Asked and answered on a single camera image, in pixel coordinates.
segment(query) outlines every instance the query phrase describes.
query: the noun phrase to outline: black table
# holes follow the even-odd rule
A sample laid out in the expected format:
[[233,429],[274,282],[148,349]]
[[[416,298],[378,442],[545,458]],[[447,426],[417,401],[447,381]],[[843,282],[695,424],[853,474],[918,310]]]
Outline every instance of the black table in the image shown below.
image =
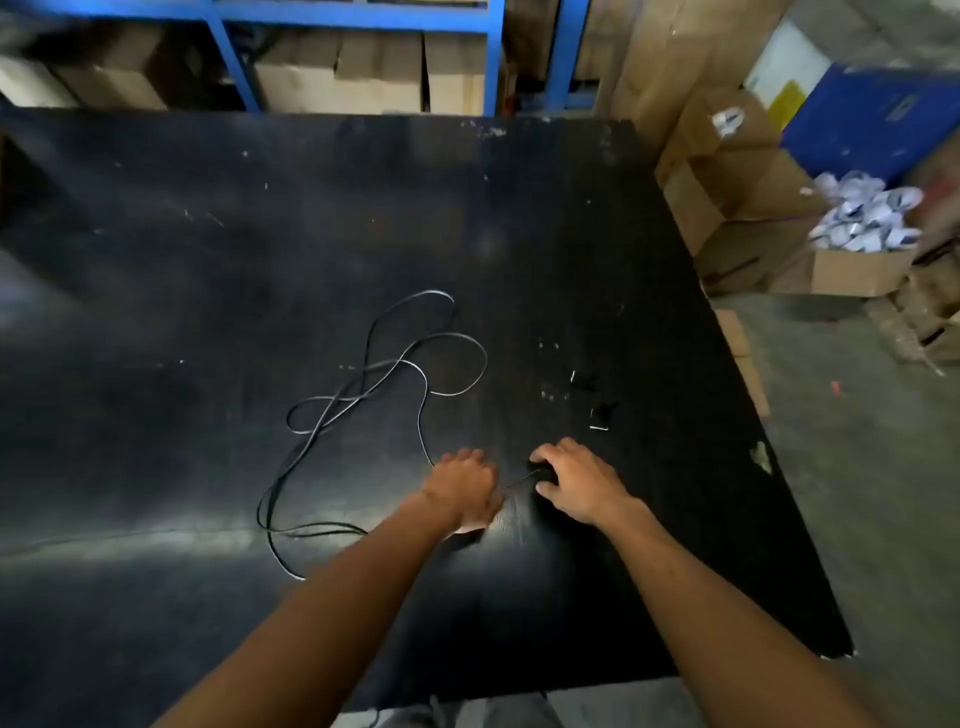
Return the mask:
[[[286,408],[334,390],[373,316],[424,288],[490,355],[428,402],[432,453],[482,447],[509,481],[572,435],[811,649],[852,651],[776,458],[751,459],[763,429],[629,125],[4,122],[43,174],[8,165],[0,233],[0,723],[147,723],[271,611],[292,582],[253,509],[299,440]],[[399,312],[372,358],[444,313]],[[444,389],[479,366],[457,342],[415,358]],[[370,528],[415,490],[421,391],[400,373],[323,435],[277,524]],[[349,540],[280,548],[303,568]],[[349,707],[674,672],[610,547],[527,480],[429,562]]]

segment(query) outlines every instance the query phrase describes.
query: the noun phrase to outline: blue metal shelf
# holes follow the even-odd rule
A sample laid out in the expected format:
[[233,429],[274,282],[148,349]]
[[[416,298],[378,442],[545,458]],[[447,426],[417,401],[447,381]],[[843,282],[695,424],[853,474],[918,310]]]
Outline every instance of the blue metal shelf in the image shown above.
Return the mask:
[[[243,62],[230,42],[225,22],[277,23],[333,28],[477,33],[487,36],[487,80],[484,113],[496,112],[504,0],[486,7],[393,5],[347,0],[12,0],[11,10],[27,14],[77,17],[193,20],[206,23],[224,57],[224,64],[249,111],[260,111],[257,94]],[[589,0],[561,0],[557,32],[543,96],[544,110],[568,106],[580,39]]]

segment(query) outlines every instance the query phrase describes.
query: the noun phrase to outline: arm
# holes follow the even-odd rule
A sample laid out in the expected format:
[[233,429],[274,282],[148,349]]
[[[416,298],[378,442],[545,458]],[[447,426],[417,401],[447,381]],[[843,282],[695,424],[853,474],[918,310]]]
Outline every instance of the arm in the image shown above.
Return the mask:
[[503,498],[483,452],[444,455],[418,493],[314,571],[156,726],[327,726],[387,635],[434,547],[484,528]]
[[816,655],[678,544],[607,463],[570,438],[531,459],[560,481],[538,493],[611,540],[709,725],[879,725]]

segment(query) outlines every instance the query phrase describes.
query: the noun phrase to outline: white debris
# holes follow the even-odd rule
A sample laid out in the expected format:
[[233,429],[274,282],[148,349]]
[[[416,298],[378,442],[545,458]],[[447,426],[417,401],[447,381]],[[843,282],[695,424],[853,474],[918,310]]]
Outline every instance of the white debris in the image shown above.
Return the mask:
[[720,134],[720,138],[726,139],[728,136],[736,134],[736,131],[743,125],[746,118],[747,114],[743,109],[740,107],[730,107],[729,109],[717,111],[711,116],[710,121],[713,123],[713,128]]
[[849,172],[842,179],[829,172],[814,180],[835,207],[810,231],[816,248],[880,253],[914,243],[921,231],[907,228],[903,215],[920,204],[918,187],[884,190],[886,182],[866,172]]

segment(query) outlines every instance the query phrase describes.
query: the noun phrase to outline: blue shelf frame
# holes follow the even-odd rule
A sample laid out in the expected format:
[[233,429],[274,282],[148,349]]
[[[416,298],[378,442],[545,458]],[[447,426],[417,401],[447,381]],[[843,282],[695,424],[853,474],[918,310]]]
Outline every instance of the blue shelf frame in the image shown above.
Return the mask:
[[[588,8],[589,0],[560,2],[541,103],[545,111],[584,107],[583,100],[572,103],[571,99],[577,97],[568,91]],[[26,14],[206,23],[248,111],[260,111],[260,103],[248,70],[230,41],[226,22],[484,34],[487,36],[484,114],[493,116],[496,113],[504,0],[487,0],[485,8],[388,5],[349,0],[13,0],[10,10]]]

